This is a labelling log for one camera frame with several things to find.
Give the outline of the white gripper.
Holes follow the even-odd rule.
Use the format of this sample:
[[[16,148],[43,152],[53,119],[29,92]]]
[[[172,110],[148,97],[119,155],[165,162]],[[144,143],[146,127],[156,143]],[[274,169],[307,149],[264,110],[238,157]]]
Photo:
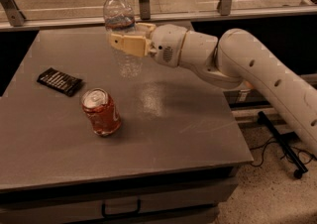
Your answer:
[[[178,67],[186,28],[172,24],[157,27],[152,23],[137,23],[135,29],[136,33],[110,33],[110,46],[130,56],[150,54],[158,64]]]

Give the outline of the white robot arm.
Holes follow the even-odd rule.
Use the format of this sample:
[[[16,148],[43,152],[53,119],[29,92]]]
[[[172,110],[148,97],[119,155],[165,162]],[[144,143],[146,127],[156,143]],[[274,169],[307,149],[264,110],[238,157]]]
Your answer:
[[[220,88],[247,81],[317,155],[317,90],[249,32],[231,29],[217,38],[172,24],[139,23],[134,32],[110,33],[108,42],[130,56],[187,68]]]

